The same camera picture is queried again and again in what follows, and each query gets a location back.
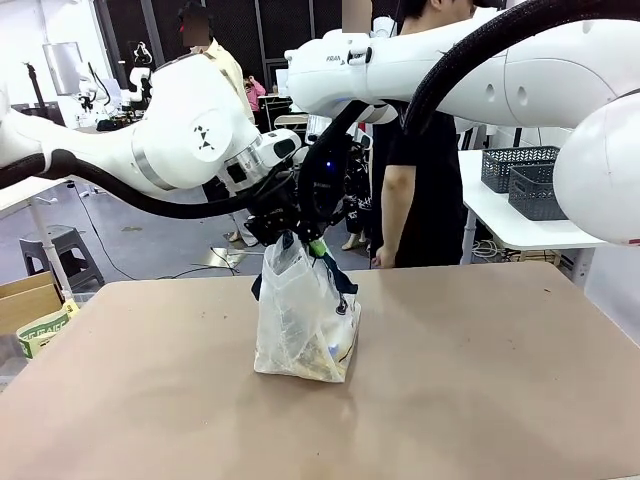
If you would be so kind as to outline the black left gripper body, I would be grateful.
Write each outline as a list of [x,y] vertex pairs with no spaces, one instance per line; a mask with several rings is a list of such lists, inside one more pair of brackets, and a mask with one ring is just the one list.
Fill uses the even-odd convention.
[[248,211],[264,221],[293,224],[299,219],[295,172],[281,172],[254,197]]

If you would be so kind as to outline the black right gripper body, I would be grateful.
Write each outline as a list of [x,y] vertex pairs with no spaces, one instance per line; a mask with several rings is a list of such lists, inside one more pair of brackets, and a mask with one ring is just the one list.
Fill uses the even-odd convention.
[[306,221],[329,219],[344,197],[352,136],[318,139],[308,150],[298,177],[298,200]]

